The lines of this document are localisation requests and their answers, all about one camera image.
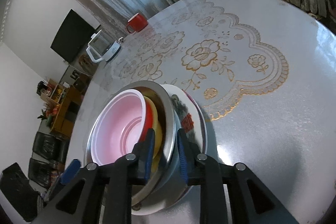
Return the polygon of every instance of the metal bowl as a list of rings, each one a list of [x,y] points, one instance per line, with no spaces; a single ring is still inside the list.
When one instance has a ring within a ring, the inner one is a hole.
[[[162,149],[162,156],[159,162],[159,166],[156,172],[152,174],[151,178],[149,179],[148,183],[145,186],[135,186],[132,188],[132,206],[133,206],[144,200],[155,189],[157,184],[162,179],[164,173],[169,169],[169,165],[171,163],[174,152],[176,129],[175,129],[175,115],[173,104],[170,100],[168,93],[162,86],[152,81],[134,82],[116,92],[110,98],[110,100],[120,92],[128,89],[138,90],[142,93],[142,95],[147,96],[154,102],[157,108],[158,119],[163,129],[162,132],[164,133],[164,136],[162,138],[163,146],[160,148]],[[95,121],[88,138],[84,159],[85,165],[92,162],[90,152],[91,136],[100,116],[101,114]]]

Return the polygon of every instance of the wall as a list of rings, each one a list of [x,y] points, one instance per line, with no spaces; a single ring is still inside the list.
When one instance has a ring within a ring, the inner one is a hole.
[[[5,44],[0,46],[0,171],[17,162],[25,175],[43,101],[36,94],[42,78]],[[0,192],[0,204],[14,224],[25,223]]]
[[[98,21],[76,0],[12,0],[4,43],[38,75],[58,81],[67,65],[50,45],[70,9],[98,27]]]

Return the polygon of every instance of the pink bowl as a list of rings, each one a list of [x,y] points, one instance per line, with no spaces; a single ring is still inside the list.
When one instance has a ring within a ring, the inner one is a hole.
[[[93,162],[105,165],[132,152],[146,120],[146,103],[137,90],[125,90],[104,108],[92,133]]]

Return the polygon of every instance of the mug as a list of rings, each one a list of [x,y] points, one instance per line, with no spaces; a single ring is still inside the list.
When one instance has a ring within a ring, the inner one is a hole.
[[[129,33],[134,33],[134,32],[140,32],[144,27],[148,25],[147,20],[145,17],[139,13],[136,15],[132,16],[132,18],[128,21],[126,25],[126,29]]]

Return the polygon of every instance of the television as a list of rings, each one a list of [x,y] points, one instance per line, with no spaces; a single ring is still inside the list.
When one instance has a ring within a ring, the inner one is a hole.
[[[95,29],[90,24],[74,10],[70,10],[50,47],[65,61],[71,63],[94,33]]]

